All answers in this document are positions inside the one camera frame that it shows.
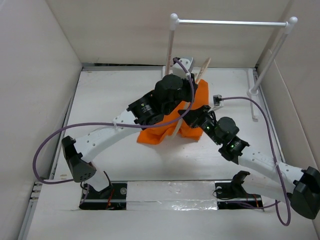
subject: white metal rod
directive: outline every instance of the white metal rod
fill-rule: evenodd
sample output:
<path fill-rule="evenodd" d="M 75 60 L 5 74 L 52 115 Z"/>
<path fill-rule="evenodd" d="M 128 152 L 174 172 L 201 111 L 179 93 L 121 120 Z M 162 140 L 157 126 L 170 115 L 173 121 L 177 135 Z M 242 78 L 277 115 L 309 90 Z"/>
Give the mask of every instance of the white metal rod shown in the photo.
<path fill-rule="evenodd" d="M 215 20 L 185 20 L 179 19 L 182 25 L 238 25 L 238 26 L 256 26 L 256 27 L 280 27 L 285 28 L 286 22 L 260 22 L 260 21 L 215 21 Z"/>
<path fill-rule="evenodd" d="M 168 51 L 166 53 L 165 75 L 168 75 L 170 72 L 171 54 L 172 54 L 172 47 L 174 44 L 174 37 L 175 37 L 175 31 L 170 30 Z"/>
<path fill-rule="evenodd" d="M 272 63 L 274 62 L 279 50 L 281 49 L 282 45 L 284 44 L 286 38 L 287 38 L 288 34 L 283 33 L 282 36 L 280 37 L 278 43 L 276 44 L 271 56 L 269 57 L 268 62 L 266 63 L 266 66 L 263 68 L 263 71 L 261 72 L 261 74 L 259 75 L 258 79 L 256 80 L 251 92 L 255 93 L 257 92 L 262 80 L 264 79 L 264 77 L 266 76 L 269 68 L 271 67 Z"/>

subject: metal bar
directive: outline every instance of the metal bar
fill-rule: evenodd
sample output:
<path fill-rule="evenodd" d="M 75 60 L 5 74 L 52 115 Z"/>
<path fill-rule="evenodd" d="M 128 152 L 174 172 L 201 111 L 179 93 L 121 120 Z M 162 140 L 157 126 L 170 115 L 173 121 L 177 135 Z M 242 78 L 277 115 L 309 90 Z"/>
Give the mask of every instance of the metal bar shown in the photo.
<path fill-rule="evenodd" d="M 75 88 L 73 90 L 73 94 L 70 98 L 69 101 L 69 105 L 66 109 L 66 113 L 65 113 L 65 117 L 62 123 L 62 128 L 68 125 L 68 121 L 69 121 L 69 117 L 70 117 L 70 113 L 71 113 L 71 108 L 72 108 L 72 104 L 74 103 L 74 99 L 76 96 L 76 92 L 77 92 L 77 87 L 78 87 L 78 83 L 79 83 L 79 79 L 80 79 L 80 74 L 78 77 L 78 81 L 76 82 Z M 55 153 L 53 154 L 53 159 L 52 159 L 52 166 L 51 166 L 51 170 L 50 170 L 50 175 L 49 175 L 49 179 L 53 180 L 55 178 L 55 173 L 56 173 L 56 169 L 57 169 L 57 165 L 58 165 L 58 160 L 59 160 L 59 156 L 60 156 L 60 152 L 61 152 L 61 140 L 65 137 L 65 131 L 61 132 L 59 134 L 59 138 L 58 138 L 58 142 L 55 148 Z"/>
<path fill-rule="evenodd" d="M 261 74 L 259 75 L 257 81 L 255 82 L 253 88 L 252 88 L 252 93 L 257 92 L 262 80 L 264 79 L 264 77 L 266 76 L 268 70 L 270 69 L 272 63 L 274 62 L 278 52 L 280 51 L 282 45 L 284 44 L 286 38 L 287 38 L 288 34 L 283 33 L 282 36 L 280 37 L 278 43 L 276 44 L 271 56 L 269 57 L 269 60 L 266 64 L 266 66 L 263 68 L 263 71 L 261 72 Z"/>
<path fill-rule="evenodd" d="M 19 236 L 18 236 L 17 240 L 22 240 L 23 239 L 23 236 L 24 236 L 25 231 L 26 231 L 26 226 L 27 226 L 28 220 L 30 218 L 32 205 L 33 205 L 33 203 L 29 202 L 28 207 L 27 207 L 26 212 L 25 212 L 25 216 L 24 216 L 24 219 L 23 219 L 23 222 L 22 222 L 22 226 L 21 226 L 21 229 L 20 229 L 20 233 L 19 233 Z"/>
<path fill-rule="evenodd" d="M 32 203 L 31 212 L 30 212 L 30 217 L 28 218 L 28 221 L 27 221 L 27 223 L 26 223 L 22 240 L 26 240 L 27 237 L 28 237 L 28 233 L 29 233 L 29 230 L 30 230 L 30 226 L 31 226 L 31 223 L 32 223 L 32 219 L 33 219 L 33 217 L 34 217 L 34 215 L 35 215 L 35 211 L 36 211 L 37 204 L 38 204 L 38 202 L 36 202 L 36 201 Z"/>
<path fill-rule="evenodd" d="M 175 31 L 170 30 L 168 50 L 166 53 L 165 75 L 168 75 L 170 71 L 170 62 L 171 62 L 172 47 L 174 44 L 174 37 L 175 37 Z"/>
<path fill-rule="evenodd" d="M 181 25 L 237 25 L 253 27 L 279 27 L 287 26 L 286 22 L 261 22 L 261 21 L 215 21 L 215 20 L 185 20 L 179 19 Z"/>
<path fill-rule="evenodd" d="M 159 71 L 162 70 L 163 65 L 148 65 L 148 66 L 85 66 L 82 72 L 95 71 Z"/>
<path fill-rule="evenodd" d="M 258 79 L 258 73 L 256 71 L 253 72 L 253 75 L 254 75 L 254 77 L 256 79 Z M 283 153 L 282 148 L 281 148 L 281 144 L 280 144 L 280 141 L 279 141 L 279 138 L 278 138 L 278 134 L 276 132 L 276 128 L 275 128 L 274 122 L 273 122 L 273 120 L 271 118 L 271 113 L 270 113 L 270 110 L 269 110 L 269 107 L 268 107 L 268 104 L 267 104 L 267 101 L 266 101 L 266 98 L 265 98 L 264 91 L 263 91 L 261 86 L 259 87 L 259 91 L 261 93 L 261 95 L 259 95 L 259 97 L 261 96 L 261 98 L 262 98 L 260 100 L 260 103 L 263 103 L 263 104 L 261 104 L 261 107 L 267 113 L 266 116 L 267 116 L 268 121 L 269 121 L 269 123 L 271 125 L 271 129 L 272 129 L 272 132 L 273 132 L 273 135 L 274 135 L 274 138 L 275 138 L 275 142 L 276 142 L 276 146 L 277 146 L 277 150 L 278 150 L 278 152 L 276 152 L 276 154 L 277 154 L 276 157 L 277 157 L 278 160 L 281 159 L 281 162 L 286 163 L 286 159 L 285 159 L 284 153 Z"/>

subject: white vertical post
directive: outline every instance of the white vertical post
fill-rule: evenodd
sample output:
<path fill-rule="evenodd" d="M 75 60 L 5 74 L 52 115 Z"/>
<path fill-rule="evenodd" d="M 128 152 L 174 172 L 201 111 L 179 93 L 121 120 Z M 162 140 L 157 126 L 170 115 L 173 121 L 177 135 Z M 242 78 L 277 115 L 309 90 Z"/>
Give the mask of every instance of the white vertical post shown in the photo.
<path fill-rule="evenodd" d="M 274 62 L 278 52 L 280 51 L 282 45 L 284 44 L 287 36 L 291 33 L 292 29 L 294 28 L 294 26 L 297 22 L 298 22 L 298 18 L 296 18 L 295 16 L 291 17 L 289 19 L 289 21 L 287 22 L 286 27 L 284 28 L 284 32 L 283 32 L 282 36 L 280 37 L 278 43 L 276 44 L 266 66 L 264 67 L 263 71 L 259 75 L 254 86 L 248 90 L 247 95 L 249 97 L 258 95 L 258 88 L 259 88 L 262 80 L 266 76 L 266 73 L 268 72 L 269 68 L 271 67 L 272 63 Z"/>
<path fill-rule="evenodd" d="M 168 51 L 166 53 L 165 75 L 168 75 L 170 72 L 171 54 L 172 54 L 172 48 L 174 44 L 175 30 L 178 24 L 179 24 L 178 15 L 175 13 L 172 13 L 170 15 L 170 32 L 169 32 Z"/>

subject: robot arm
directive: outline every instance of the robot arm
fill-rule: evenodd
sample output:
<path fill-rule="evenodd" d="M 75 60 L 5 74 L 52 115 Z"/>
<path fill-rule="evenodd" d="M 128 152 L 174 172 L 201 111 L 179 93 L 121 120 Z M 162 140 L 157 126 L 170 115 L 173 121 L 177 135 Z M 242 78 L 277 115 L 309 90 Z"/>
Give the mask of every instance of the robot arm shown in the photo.
<path fill-rule="evenodd" d="M 178 111 L 180 115 L 184 112 L 185 110 Z M 211 107 L 204 105 L 189 111 L 183 120 L 191 128 L 201 128 L 214 143 L 222 145 L 218 151 L 226 160 L 253 169 L 265 176 L 240 171 L 233 177 L 231 189 L 227 191 L 235 192 L 235 194 L 245 191 L 249 194 L 260 194 L 285 201 L 274 160 L 237 137 L 239 128 L 232 118 L 222 117 L 217 121 Z M 320 210 L 319 171 L 313 167 L 304 170 L 283 162 L 279 162 L 278 166 L 291 207 L 305 218 L 316 218 Z"/>
<path fill-rule="evenodd" d="M 178 58 L 189 72 L 193 67 L 193 58 Z M 113 119 L 116 127 L 102 127 L 76 139 L 66 136 L 62 139 L 64 158 L 76 183 L 86 182 L 101 198 L 112 190 L 112 184 L 106 172 L 94 165 L 94 158 L 103 150 L 121 139 L 138 133 L 143 126 L 161 122 L 182 101 L 191 102 L 192 91 L 186 73 L 175 63 L 173 74 L 166 75 L 155 84 L 154 90 L 131 103 L 126 110 Z M 197 85 L 191 73 L 194 91 Z"/>

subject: red wire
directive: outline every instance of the red wire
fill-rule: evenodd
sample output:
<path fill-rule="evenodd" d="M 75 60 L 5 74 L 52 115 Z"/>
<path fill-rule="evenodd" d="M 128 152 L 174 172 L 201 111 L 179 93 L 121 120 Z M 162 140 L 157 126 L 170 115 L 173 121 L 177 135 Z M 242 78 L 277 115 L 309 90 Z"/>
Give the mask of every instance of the red wire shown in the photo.
<path fill-rule="evenodd" d="M 257 196 L 255 194 L 252 194 L 254 199 L 255 199 L 255 203 L 256 203 L 256 207 L 258 208 L 259 207 L 259 203 L 258 203 L 258 200 L 257 200 Z"/>
<path fill-rule="evenodd" d="M 107 205 L 106 205 L 106 209 L 108 209 L 108 207 L 111 205 L 110 204 L 110 200 L 112 199 L 112 196 L 113 196 L 113 194 L 114 194 L 114 189 L 112 190 L 112 192 L 111 192 L 111 195 L 110 195 L 110 197 L 108 198 L 108 203 L 107 203 Z"/>

